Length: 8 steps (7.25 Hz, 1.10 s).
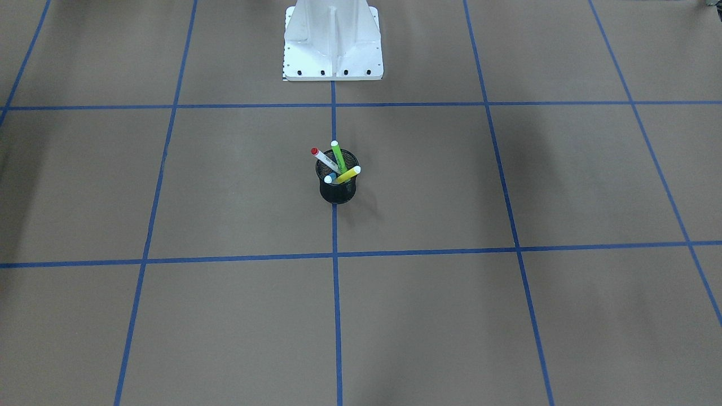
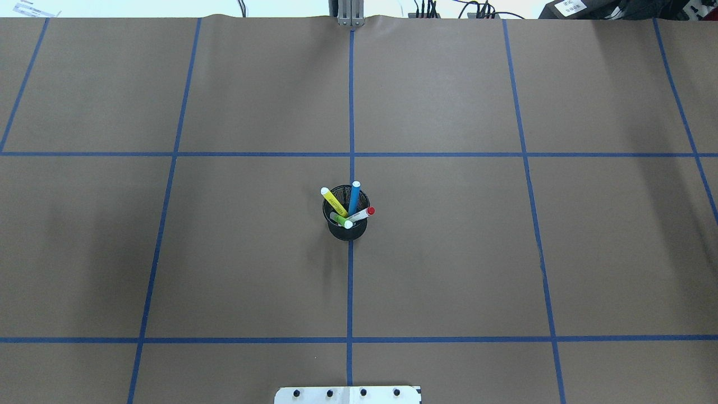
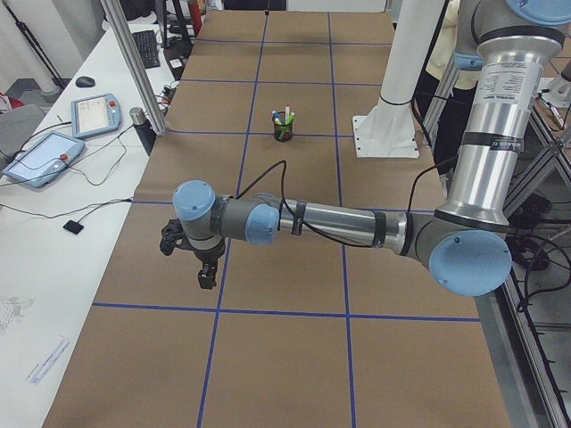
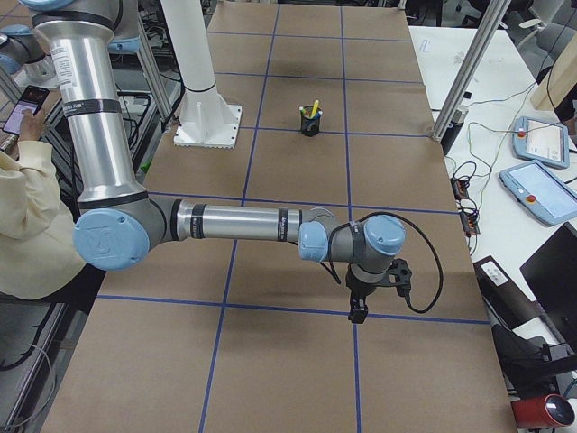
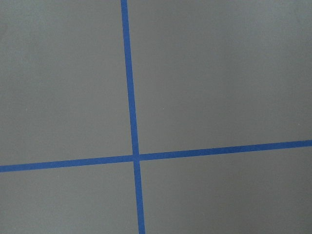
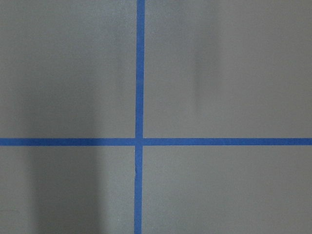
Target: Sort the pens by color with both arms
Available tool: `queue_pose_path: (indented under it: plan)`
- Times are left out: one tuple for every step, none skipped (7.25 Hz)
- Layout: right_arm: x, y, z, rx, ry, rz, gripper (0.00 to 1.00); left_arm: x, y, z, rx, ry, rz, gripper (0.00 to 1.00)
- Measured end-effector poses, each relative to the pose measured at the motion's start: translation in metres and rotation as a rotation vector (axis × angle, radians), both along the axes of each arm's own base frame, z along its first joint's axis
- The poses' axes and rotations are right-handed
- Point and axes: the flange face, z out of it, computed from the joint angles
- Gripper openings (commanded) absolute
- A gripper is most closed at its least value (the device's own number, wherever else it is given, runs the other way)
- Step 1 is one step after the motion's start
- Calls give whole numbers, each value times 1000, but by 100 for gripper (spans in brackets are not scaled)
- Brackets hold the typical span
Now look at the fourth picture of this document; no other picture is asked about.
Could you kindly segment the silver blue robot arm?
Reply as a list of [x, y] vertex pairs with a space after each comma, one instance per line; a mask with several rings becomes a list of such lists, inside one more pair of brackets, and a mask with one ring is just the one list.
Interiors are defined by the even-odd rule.
[[129, 268], [155, 246], [189, 238], [276, 241], [298, 246], [316, 263], [346, 263], [349, 319], [361, 324], [367, 297], [393, 287], [410, 291], [399, 252], [405, 228], [394, 216], [340, 224], [326, 209], [222, 207], [182, 199], [152, 199], [135, 178], [109, 52], [141, 47], [134, 1], [30, 1], [35, 34], [50, 48], [83, 191], [73, 242], [79, 255], [104, 271]]

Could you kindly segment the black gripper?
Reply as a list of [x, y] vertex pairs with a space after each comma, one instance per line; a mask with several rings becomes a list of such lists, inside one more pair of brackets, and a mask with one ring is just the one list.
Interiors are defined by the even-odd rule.
[[348, 320], [353, 324], [363, 324], [368, 316], [366, 298], [371, 295], [377, 287], [374, 283], [361, 281], [354, 275], [351, 268], [347, 270], [345, 282], [346, 287], [351, 292]]

